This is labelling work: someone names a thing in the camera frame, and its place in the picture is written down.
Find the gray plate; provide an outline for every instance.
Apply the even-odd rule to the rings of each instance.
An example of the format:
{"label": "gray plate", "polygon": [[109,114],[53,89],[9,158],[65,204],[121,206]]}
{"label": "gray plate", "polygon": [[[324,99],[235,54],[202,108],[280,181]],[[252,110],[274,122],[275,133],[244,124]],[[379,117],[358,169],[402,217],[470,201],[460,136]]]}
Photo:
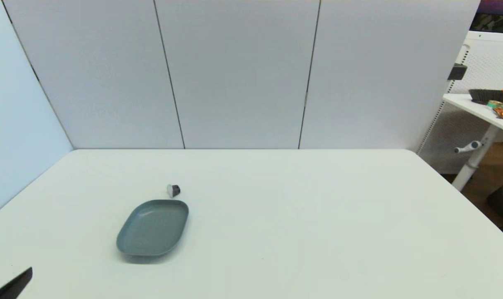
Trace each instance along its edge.
{"label": "gray plate", "polygon": [[170,252],[180,240],[189,207],[182,201],[158,199],[141,204],[117,236],[117,248],[129,255],[155,256]]}

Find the table surface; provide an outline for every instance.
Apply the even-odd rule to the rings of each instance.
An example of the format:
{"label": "table surface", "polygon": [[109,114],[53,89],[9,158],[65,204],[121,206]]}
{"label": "table surface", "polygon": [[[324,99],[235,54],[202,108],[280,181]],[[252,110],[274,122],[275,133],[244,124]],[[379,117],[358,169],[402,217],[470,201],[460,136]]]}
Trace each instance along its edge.
{"label": "table surface", "polygon": [[[177,248],[115,247],[136,206],[190,214]],[[503,234],[405,150],[78,150],[0,211],[21,299],[503,299]]]}
{"label": "table surface", "polygon": [[451,94],[447,93],[443,96],[443,99],[460,109],[466,110],[467,112],[479,117],[492,125],[496,125],[503,129],[503,119],[497,118],[493,110],[486,106],[471,101],[471,96],[467,94]]}

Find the desk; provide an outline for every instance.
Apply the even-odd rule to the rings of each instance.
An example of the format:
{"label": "desk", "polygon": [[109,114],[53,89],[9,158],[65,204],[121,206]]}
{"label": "desk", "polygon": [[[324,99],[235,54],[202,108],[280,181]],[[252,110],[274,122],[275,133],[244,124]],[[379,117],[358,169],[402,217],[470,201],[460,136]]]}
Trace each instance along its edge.
{"label": "desk", "polygon": [[[139,204],[189,205],[168,256],[126,259]],[[78,150],[0,211],[20,299],[503,299],[503,234],[405,150]]]}
{"label": "desk", "polygon": [[490,123],[488,130],[481,140],[483,146],[473,152],[473,155],[471,155],[469,160],[458,173],[458,176],[452,182],[452,185],[461,191],[477,168],[479,168],[479,163],[482,161],[482,158],[487,153],[491,144],[493,144],[493,140],[495,140],[497,133],[500,130],[503,130],[503,119],[497,118],[495,113],[493,113],[493,110],[488,106],[473,103],[470,95],[446,94],[443,96],[443,99],[447,103],[465,110],[466,112],[469,112]]}

